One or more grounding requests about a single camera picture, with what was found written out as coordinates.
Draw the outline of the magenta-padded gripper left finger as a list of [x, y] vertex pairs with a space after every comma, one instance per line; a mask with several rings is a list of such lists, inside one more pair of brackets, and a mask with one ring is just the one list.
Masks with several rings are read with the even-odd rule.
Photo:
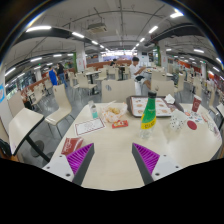
[[67, 156], [55, 157], [43, 170], [81, 186], [94, 153], [94, 144], [91, 143]]

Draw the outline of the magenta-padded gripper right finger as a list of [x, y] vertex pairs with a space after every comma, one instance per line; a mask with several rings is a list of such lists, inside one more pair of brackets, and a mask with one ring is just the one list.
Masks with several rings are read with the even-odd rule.
[[168, 155], [159, 155], [137, 143], [132, 144], [132, 154], [145, 185], [182, 169], [182, 167]]

